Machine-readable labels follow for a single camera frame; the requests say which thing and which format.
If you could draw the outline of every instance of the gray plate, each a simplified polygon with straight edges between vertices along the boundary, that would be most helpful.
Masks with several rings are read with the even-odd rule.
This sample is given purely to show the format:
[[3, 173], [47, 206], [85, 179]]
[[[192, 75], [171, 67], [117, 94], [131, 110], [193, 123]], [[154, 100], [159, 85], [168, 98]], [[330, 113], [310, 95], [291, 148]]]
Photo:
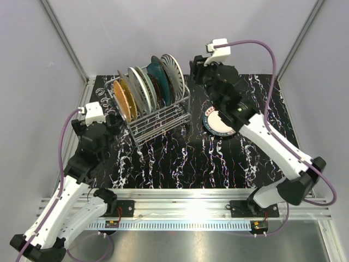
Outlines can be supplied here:
[[136, 89], [139, 91], [139, 94], [142, 96], [142, 100], [145, 104], [147, 114], [150, 114], [152, 112], [152, 104], [146, 85], [144, 84], [142, 78], [134, 68], [129, 67], [127, 69], [127, 72], [129, 73], [129, 78], [132, 84], [136, 87]]
[[132, 82], [130, 81], [130, 79], [125, 76], [124, 74], [122, 74], [119, 70], [118, 70], [118, 74], [120, 76], [120, 78], [122, 78], [123, 80], [125, 80], [127, 87], [130, 89], [133, 98], [135, 99], [137, 108], [138, 108], [138, 112], [140, 113], [141, 116], [143, 116], [143, 110], [146, 109], [146, 105], [143, 102], [141, 96], [139, 95], [138, 91], [136, 90], [135, 86], [132, 84]]
[[143, 72], [143, 70], [139, 67], [135, 67], [135, 70], [137, 71], [138, 75], [140, 75], [141, 79], [143, 80], [144, 84], [146, 85], [147, 91], [149, 93], [149, 96], [151, 97], [151, 104], [152, 104], [152, 111], [155, 112], [157, 109], [157, 94], [155, 92], [155, 89], [153, 87], [152, 81], [150, 80], [149, 76]]

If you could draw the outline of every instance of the metal floor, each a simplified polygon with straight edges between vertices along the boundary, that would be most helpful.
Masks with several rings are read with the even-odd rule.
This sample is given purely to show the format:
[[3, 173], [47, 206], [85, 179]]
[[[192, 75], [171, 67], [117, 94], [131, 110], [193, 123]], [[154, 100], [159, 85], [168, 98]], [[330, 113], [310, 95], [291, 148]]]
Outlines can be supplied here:
[[[280, 224], [279, 221], [271, 221], [269, 231], [274, 231]], [[71, 246], [92, 233], [84, 231]], [[281, 233], [266, 238], [255, 239], [234, 234], [221, 231], [119, 231], [112, 235], [113, 251], [103, 261], [330, 261], [316, 221], [289, 221]], [[107, 240], [96, 234], [75, 247], [71, 253], [80, 260], [95, 261], [106, 248]], [[66, 255], [63, 261], [73, 260]]]

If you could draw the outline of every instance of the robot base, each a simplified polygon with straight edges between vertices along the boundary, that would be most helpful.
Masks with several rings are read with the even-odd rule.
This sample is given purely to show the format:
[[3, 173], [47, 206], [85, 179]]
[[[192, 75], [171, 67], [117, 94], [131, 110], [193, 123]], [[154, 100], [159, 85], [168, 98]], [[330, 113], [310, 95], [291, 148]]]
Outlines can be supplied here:
[[247, 204], [247, 200], [231, 200], [229, 201], [229, 205], [226, 205], [226, 208], [230, 210], [231, 217], [233, 218], [258, 217], [264, 219], [266, 217], [266, 211], [268, 211], [268, 217], [280, 217], [277, 204], [257, 211], [257, 215], [252, 214]]
[[[116, 209], [121, 207], [122, 217], [133, 217], [135, 212], [135, 202], [133, 200], [118, 200], [116, 202]], [[104, 215], [102, 217], [119, 217], [118, 211], [115, 211], [111, 215]]]

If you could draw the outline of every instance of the white plate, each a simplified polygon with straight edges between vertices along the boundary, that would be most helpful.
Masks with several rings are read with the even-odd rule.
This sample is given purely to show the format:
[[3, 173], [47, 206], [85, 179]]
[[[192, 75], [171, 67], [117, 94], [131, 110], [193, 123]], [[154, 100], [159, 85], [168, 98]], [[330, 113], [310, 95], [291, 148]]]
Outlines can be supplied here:
[[151, 103], [152, 103], [152, 111], [155, 112], [157, 109], [157, 104], [158, 104], [158, 97], [155, 92], [155, 89], [153, 87], [152, 81], [150, 80], [149, 76], [143, 72], [143, 70], [139, 67], [135, 67], [135, 70], [137, 71], [138, 75], [140, 75], [141, 79], [143, 80], [144, 84], [146, 85], [148, 94], [151, 98]]
[[129, 73], [129, 78], [130, 78], [131, 82], [135, 85], [136, 89], [139, 90], [139, 92], [141, 93], [141, 95], [143, 97], [143, 101], [147, 105], [146, 106], [147, 114], [150, 114], [152, 112], [152, 103], [151, 103], [151, 98], [148, 94], [146, 85], [144, 84], [142, 78], [140, 77], [140, 75], [137, 73], [137, 71], [134, 68], [129, 67], [127, 69], [127, 72]]
[[164, 63], [167, 71], [169, 71], [170, 78], [176, 89], [176, 100], [180, 100], [184, 97], [184, 76], [182, 70], [176, 59], [169, 55], [164, 54], [161, 57], [161, 61]]
[[218, 111], [215, 111], [213, 106], [205, 111], [202, 121], [207, 130], [214, 135], [230, 136], [236, 133], [234, 129], [223, 123], [218, 115]]

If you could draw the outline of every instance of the teal plate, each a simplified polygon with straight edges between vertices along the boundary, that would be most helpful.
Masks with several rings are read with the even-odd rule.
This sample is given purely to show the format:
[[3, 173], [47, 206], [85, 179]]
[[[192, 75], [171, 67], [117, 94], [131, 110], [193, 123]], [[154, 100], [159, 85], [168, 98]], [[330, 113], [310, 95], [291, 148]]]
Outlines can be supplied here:
[[171, 103], [174, 103], [176, 101], [176, 91], [175, 91], [175, 88], [173, 86], [173, 81], [170, 77], [169, 71], [167, 70], [165, 64], [161, 61], [161, 59], [157, 58], [156, 56], [152, 56], [152, 62], [158, 62], [159, 64], [161, 64], [161, 67], [163, 68], [163, 70], [165, 72], [167, 82], [169, 83], [170, 94], [171, 94]]
[[171, 105], [170, 86], [163, 67], [158, 62], [152, 62], [147, 66], [147, 71], [152, 75], [160, 86], [160, 92], [166, 105]]
[[163, 97], [161, 96], [161, 91], [160, 91], [158, 81], [155, 79], [155, 77], [150, 75], [150, 73], [147, 73], [146, 75], [153, 84], [153, 87], [155, 89], [155, 94], [157, 94], [158, 108], [163, 108], [165, 106], [165, 101], [163, 100]]

